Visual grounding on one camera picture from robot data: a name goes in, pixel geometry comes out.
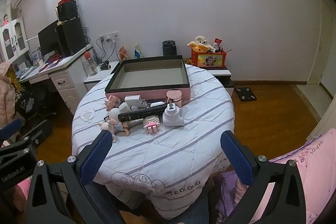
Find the coat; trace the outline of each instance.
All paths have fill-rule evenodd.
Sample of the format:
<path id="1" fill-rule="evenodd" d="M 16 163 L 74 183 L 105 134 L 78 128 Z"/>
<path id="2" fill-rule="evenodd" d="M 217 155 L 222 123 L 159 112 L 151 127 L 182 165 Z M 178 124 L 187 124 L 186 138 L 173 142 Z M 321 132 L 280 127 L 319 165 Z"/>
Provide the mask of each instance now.
<path id="1" fill-rule="evenodd" d="M 6 73 L 11 63 L 0 64 L 0 127 L 12 122 L 15 115 L 15 88 Z"/>

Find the screw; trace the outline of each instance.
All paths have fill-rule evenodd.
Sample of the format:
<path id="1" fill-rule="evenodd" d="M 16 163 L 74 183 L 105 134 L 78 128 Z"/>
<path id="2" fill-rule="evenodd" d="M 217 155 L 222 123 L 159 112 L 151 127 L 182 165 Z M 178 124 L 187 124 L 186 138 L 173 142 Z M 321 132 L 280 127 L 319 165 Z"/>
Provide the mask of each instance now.
<path id="1" fill-rule="evenodd" d="M 76 156 L 70 156 L 67 161 L 68 162 L 74 162 L 76 160 Z"/>
<path id="2" fill-rule="evenodd" d="M 44 165 L 44 160 L 39 160 L 39 161 L 37 162 L 37 166 L 38 166 L 38 167 L 41 167 L 42 165 Z"/>
<path id="3" fill-rule="evenodd" d="M 296 163 L 293 160 L 289 160 L 289 165 L 294 167 L 296 165 Z"/>
<path id="4" fill-rule="evenodd" d="M 261 161 L 261 162 L 265 162 L 265 161 L 267 161 L 267 158 L 264 155 L 259 155 L 258 160 Z"/>

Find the black remote control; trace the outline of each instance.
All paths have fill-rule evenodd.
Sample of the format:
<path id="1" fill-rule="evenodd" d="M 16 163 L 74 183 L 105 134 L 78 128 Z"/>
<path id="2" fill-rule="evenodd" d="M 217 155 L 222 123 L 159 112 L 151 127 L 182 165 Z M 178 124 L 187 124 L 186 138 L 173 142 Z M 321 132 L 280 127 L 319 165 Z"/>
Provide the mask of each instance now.
<path id="1" fill-rule="evenodd" d="M 121 122 L 130 122 L 134 120 L 139 120 L 146 118 L 151 115 L 158 115 L 163 112 L 165 112 L 165 109 L 167 108 L 167 104 L 164 105 L 158 105 L 158 106 L 153 106 L 145 109 L 140 109 L 137 111 L 133 112 L 127 112 L 127 113 L 120 113 L 118 115 L 118 119 Z"/>

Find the round table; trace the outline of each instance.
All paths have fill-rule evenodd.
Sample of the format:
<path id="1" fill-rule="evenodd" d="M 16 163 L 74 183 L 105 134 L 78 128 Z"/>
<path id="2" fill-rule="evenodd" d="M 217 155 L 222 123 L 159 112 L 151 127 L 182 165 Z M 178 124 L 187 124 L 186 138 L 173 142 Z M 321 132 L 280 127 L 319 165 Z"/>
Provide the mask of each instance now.
<path id="1" fill-rule="evenodd" d="M 185 211 L 209 176 L 229 166 L 220 138 L 234 128 L 232 100 L 223 85 L 207 70 L 186 68 L 191 98 L 183 102 L 185 126 L 160 124 L 158 132 L 150 134 L 142 120 L 130 122 L 130 135 L 116 134 L 117 142 L 94 179 L 130 208 L 145 194 L 167 219 Z M 104 89 L 111 77 L 94 86 L 78 105 L 72 123 L 73 155 L 100 133 L 97 124 L 107 116 Z"/>

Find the pink box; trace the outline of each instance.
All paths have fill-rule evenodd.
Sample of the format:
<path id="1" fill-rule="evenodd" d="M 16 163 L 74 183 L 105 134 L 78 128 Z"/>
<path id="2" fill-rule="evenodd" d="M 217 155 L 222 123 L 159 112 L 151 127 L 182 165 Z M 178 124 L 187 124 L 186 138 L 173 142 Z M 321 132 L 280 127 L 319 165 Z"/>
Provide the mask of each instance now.
<path id="1" fill-rule="evenodd" d="M 182 56 L 158 56 L 123 61 L 105 88 L 105 95 L 124 100 L 128 95 L 142 99 L 166 98 L 168 90 L 180 90 L 190 99 L 190 83 Z"/>

